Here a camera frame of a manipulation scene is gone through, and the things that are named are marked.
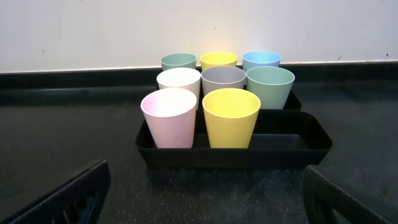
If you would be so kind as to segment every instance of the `plastic cup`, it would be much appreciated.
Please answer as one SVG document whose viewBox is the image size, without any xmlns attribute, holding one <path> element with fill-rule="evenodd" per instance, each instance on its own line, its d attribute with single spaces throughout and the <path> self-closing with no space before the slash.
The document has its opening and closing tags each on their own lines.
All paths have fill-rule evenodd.
<svg viewBox="0 0 398 224">
<path fill-rule="evenodd" d="M 284 68 L 263 66 L 246 73 L 247 89 L 261 100 L 261 109 L 283 109 L 295 79 Z"/>
<path fill-rule="evenodd" d="M 211 148 L 248 148 L 260 109 L 260 99 L 237 88 L 222 88 L 203 99 Z"/>
<path fill-rule="evenodd" d="M 238 57 L 228 52 L 213 52 L 204 54 L 200 57 L 201 70 L 215 66 L 232 66 L 236 67 Z"/>
<path fill-rule="evenodd" d="M 199 99 L 200 72 L 192 68 L 172 68 L 160 73 L 157 78 L 159 89 L 183 88 L 191 91 Z"/>
<path fill-rule="evenodd" d="M 157 90 L 141 102 L 150 133 L 158 148 L 191 148 L 197 98 L 181 88 Z"/>
<path fill-rule="evenodd" d="M 281 56 L 274 52 L 255 51 L 243 55 L 243 70 L 248 72 L 250 68 L 260 66 L 279 67 Z"/>
<path fill-rule="evenodd" d="M 212 67 L 201 73 L 204 95 L 220 88 L 243 89 L 245 79 L 243 70 L 229 66 Z"/>
<path fill-rule="evenodd" d="M 197 58 L 192 54 L 172 54 L 162 58 L 162 69 L 197 67 Z"/>
</svg>

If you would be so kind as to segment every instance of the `white wall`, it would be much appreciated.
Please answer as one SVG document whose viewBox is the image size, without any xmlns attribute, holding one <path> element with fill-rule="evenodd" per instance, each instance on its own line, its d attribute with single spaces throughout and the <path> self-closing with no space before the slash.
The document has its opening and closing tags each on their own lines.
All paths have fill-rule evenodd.
<svg viewBox="0 0 398 224">
<path fill-rule="evenodd" d="M 158 67 L 220 50 L 396 60 L 397 12 L 397 0 L 0 0 L 0 73 Z"/>
</svg>

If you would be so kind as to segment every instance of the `black baseboard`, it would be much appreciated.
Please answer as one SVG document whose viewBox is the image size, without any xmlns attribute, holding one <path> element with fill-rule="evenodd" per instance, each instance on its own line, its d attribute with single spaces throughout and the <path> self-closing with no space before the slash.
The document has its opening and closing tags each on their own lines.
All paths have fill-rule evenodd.
<svg viewBox="0 0 398 224">
<path fill-rule="evenodd" d="M 281 65 L 293 72 L 295 82 L 398 80 L 398 62 Z M 32 88 L 88 88 L 154 85 L 161 68 L 94 70 L 87 72 L 10 73 L 0 75 L 0 90 Z"/>
</svg>

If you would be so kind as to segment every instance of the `speckled black surface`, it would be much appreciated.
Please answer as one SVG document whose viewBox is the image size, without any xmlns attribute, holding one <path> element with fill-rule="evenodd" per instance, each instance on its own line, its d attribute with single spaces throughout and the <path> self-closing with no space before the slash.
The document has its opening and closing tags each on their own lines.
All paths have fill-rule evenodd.
<svg viewBox="0 0 398 224">
<path fill-rule="evenodd" d="M 112 184 L 99 223 L 306 223 L 301 170 L 147 170 L 130 87 L 0 93 L 0 220 L 35 188 L 95 158 Z M 295 83 L 302 111 L 333 140 L 320 166 L 398 207 L 398 82 Z"/>
</svg>

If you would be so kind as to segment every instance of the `mint green cup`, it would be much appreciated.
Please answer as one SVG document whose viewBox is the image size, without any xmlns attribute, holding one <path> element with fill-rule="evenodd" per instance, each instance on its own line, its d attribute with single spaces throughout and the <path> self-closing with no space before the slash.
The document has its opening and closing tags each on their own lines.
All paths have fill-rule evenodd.
<svg viewBox="0 0 398 224">
<path fill-rule="evenodd" d="M 247 89 L 261 101 L 260 109 L 283 109 L 294 82 L 294 74 L 284 68 L 261 66 L 246 72 Z"/>
<path fill-rule="evenodd" d="M 166 71 L 172 68 L 193 68 L 197 67 L 197 58 L 192 54 L 172 54 L 162 58 L 162 69 Z"/>
</svg>

